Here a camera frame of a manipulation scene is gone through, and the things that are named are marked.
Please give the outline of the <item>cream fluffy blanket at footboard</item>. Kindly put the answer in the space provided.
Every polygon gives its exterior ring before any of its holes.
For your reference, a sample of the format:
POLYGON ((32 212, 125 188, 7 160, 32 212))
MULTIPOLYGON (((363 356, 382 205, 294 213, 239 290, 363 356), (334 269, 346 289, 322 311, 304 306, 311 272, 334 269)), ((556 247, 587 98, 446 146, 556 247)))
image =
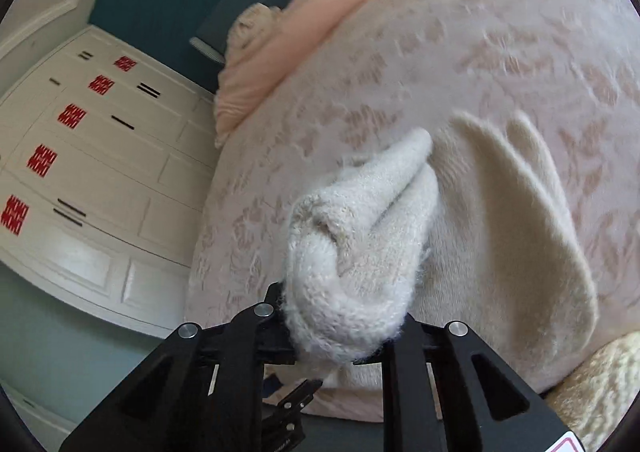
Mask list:
POLYGON ((614 339, 546 397, 586 451, 597 451, 605 443, 634 402, 640 383, 639 352, 639 332, 614 339))

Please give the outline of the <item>white wardrobe with red stickers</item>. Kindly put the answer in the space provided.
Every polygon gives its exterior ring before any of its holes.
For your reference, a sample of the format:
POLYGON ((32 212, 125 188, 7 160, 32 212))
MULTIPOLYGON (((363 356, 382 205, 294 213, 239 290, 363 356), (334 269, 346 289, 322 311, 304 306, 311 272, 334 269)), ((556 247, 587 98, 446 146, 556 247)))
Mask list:
POLYGON ((155 337, 182 321, 217 162, 212 95, 88 27, 1 100, 1 258, 38 289, 155 337))

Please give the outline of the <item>pink floral bedspread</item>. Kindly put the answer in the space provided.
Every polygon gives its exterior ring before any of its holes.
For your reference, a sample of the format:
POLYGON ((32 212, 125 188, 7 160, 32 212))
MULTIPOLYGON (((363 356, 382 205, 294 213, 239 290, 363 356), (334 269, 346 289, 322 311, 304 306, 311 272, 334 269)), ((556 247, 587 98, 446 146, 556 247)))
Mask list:
POLYGON ((186 315, 216 325, 257 302, 282 275, 293 203, 357 157, 459 114, 505 129, 521 112, 549 148, 596 287, 597 325, 575 366, 639 332, 636 6, 368 1, 224 145, 186 315))

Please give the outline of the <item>cream sweater with black hearts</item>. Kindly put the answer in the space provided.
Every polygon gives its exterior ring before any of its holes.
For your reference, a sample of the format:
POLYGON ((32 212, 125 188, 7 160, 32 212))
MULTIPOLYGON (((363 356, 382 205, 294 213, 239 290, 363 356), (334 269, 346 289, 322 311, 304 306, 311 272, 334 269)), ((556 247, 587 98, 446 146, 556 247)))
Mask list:
POLYGON ((548 146, 521 112, 422 128, 301 197, 283 266, 300 373, 375 389, 357 368, 405 317, 468 324, 530 386, 570 373, 596 287, 548 146))

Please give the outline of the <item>cream knitted garment at headboard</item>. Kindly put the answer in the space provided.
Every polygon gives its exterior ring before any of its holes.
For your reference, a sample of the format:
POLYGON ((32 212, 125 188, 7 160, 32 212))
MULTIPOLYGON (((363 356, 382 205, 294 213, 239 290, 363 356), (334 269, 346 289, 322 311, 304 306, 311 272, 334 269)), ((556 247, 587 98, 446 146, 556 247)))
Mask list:
POLYGON ((268 41, 281 19, 282 10, 255 3, 243 10, 232 23, 227 36, 227 64, 237 64, 252 56, 268 41))

